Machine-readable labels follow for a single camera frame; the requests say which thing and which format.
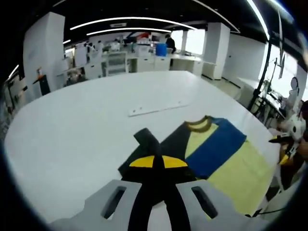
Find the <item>person's right hand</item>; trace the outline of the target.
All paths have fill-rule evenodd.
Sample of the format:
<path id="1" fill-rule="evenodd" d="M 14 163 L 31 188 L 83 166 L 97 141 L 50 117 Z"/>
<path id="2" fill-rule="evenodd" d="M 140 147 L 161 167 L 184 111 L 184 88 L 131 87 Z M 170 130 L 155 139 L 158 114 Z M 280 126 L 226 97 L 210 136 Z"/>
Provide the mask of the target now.
<path id="1" fill-rule="evenodd" d="M 308 161 L 308 142 L 302 139 L 297 148 L 297 152 L 303 157 L 305 161 Z"/>

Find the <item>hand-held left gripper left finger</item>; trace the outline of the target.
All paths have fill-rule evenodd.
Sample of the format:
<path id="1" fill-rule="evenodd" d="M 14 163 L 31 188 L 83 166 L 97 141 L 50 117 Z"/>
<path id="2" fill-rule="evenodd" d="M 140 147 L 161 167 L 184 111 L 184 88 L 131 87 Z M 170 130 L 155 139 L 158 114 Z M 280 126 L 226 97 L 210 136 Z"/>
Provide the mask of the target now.
<path id="1" fill-rule="evenodd" d="M 85 200 L 81 212 L 52 222 L 52 231 L 145 231 L 156 197 L 161 156 L 133 161 L 122 180 L 112 180 Z"/>

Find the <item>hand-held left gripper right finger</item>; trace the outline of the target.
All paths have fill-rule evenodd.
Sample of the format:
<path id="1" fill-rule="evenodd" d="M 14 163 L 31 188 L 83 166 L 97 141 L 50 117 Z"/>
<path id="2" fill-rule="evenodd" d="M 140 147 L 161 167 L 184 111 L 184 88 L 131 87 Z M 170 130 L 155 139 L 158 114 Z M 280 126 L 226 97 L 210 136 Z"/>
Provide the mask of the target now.
<path id="1" fill-rule="evenodd" d="M 206 180 L 195 180 L 188 165 L 162 156 L 165 203 L 174 231 L 262 231 L 265 221 L 237 212 L 232 201 Z"/>

